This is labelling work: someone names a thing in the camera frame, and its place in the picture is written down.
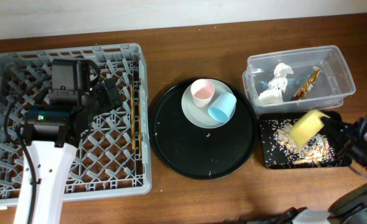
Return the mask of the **yellow plastic bowl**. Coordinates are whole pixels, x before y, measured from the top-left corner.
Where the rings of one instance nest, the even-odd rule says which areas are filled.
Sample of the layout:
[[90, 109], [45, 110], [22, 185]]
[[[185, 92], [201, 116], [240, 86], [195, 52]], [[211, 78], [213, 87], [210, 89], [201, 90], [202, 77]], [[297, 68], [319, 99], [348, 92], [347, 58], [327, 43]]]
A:
[[290, 130], [290, 137], [297, 146], [303, 146], [323, 127], [322, 118], [330, 118], [319, 110], [310, 110], [301, 117]]

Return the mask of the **gold foil wrapper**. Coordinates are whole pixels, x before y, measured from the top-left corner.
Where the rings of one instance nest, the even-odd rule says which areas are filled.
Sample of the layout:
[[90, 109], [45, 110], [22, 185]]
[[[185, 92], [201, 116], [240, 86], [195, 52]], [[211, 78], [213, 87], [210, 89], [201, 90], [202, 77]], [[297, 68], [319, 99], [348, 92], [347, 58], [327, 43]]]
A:
[[321, 73], [321, 69], [318, 67], [313, 67], [313, 74], [308, 77], [305, 83], [296, 91], [293, 97], [290, 99], [291, 101], [304, 100], [316, 84], [318, 77]]

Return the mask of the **white paper napkin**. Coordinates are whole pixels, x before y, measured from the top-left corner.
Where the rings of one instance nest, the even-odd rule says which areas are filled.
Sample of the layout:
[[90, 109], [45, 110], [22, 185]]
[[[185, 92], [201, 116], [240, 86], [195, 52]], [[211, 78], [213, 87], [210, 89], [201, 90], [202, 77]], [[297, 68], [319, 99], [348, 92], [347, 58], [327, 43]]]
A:
[[262, 105], [282, 103], [282, 94], [286, 92], [288, 85], [287, 76], [294, 73], [292, 67], [285, 63], [279, 63], [274, 69], [274, 78], [268, 83], [268, 89], [259, 95]]

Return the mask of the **pink plastic cup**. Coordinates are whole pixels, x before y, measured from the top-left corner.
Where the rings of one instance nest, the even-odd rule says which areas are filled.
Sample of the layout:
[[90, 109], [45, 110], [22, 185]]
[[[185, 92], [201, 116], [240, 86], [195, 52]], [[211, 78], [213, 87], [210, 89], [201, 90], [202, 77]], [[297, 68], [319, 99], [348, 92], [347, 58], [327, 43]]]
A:
[[190, 87], [193, 102], [198, 107], [206, 107], [215, 93], [214, 84], [207, 79], [198, 79]]

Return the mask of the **blue plastic cup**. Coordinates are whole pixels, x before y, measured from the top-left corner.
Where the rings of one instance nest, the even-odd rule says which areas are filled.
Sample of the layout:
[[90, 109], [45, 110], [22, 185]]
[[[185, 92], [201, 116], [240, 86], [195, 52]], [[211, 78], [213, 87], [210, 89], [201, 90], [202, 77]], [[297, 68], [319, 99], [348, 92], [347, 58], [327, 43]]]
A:
[[208, 114], [219, 123], [229, 121], [235, 109], [237, 99], [232, 93], [221, 94], [209, 107]]

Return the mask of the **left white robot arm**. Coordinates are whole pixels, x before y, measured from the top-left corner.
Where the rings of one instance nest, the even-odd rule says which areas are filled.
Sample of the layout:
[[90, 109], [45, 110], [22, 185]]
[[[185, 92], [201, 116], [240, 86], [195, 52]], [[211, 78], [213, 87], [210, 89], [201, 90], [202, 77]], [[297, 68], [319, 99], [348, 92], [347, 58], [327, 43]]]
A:
[[54, 59], [44, 88], [17, 128], [24, 170], [14, 223], [58, 223], [68, 173], [93, 119], [122, 105], [115, 81], [88, 59]]

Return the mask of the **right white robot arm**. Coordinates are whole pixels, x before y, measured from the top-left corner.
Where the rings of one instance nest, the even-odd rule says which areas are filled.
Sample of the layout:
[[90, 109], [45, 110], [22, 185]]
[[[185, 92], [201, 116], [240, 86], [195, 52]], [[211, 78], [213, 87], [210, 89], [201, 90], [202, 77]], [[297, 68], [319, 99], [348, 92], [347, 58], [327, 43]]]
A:
[[[290, 135], [295, 142], [304, 142], [321, 129], [333, 141], [338, 157], [353, 159], [367, 170], [367, 117], [350, 124], [313, 110], [299, 119]], [[339, 198], [326, 212], [292, 207], [279, 216], [250, 223], [367, 223], [367, 183]]]

